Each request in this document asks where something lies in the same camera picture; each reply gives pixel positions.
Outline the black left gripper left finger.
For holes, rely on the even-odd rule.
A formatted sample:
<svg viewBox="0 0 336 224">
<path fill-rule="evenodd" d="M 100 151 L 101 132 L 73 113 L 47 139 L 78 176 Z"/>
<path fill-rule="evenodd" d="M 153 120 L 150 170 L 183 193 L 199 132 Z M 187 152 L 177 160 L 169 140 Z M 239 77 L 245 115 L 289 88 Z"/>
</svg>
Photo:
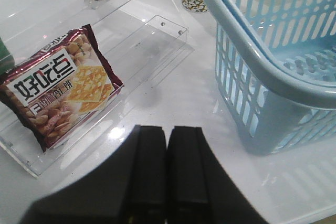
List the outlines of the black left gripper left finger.
<svg viewBox="0 0 336 224">
<path fill-rule="evenodd" d="M 128 223 L 165 223 L 166 140 L 161 127 L 141 126 Z"/>
</svg>

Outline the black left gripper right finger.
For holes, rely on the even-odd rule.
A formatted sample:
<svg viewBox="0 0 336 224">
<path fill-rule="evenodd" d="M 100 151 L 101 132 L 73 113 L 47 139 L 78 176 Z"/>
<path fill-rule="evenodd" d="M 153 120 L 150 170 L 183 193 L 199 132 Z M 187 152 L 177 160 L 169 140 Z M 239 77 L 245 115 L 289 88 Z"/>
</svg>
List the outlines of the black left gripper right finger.
<svg viewBox="0 0 336 224">
<path fill-rule="evenodd" d="M 176 126 L 167 147 L 167 222 L 206 223 L 208 219 L 196 128 Z"/>
</svg>

